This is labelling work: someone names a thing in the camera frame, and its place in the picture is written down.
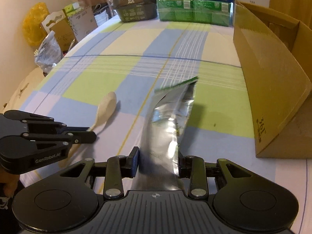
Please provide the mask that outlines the person hand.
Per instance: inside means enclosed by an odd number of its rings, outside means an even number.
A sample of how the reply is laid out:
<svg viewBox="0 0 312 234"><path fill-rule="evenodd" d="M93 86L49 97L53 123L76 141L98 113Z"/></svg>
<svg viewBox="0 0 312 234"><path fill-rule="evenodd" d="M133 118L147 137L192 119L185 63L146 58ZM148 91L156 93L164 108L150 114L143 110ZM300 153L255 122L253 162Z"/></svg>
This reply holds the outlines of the person hand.
<svg viewBox="0 0 312 234"><path fill-rule="evenodd" d="M12 197L17 189L20 175L10 174L2 167L0 170L0 182L3 184L3 193L6 197Z"/></svg>

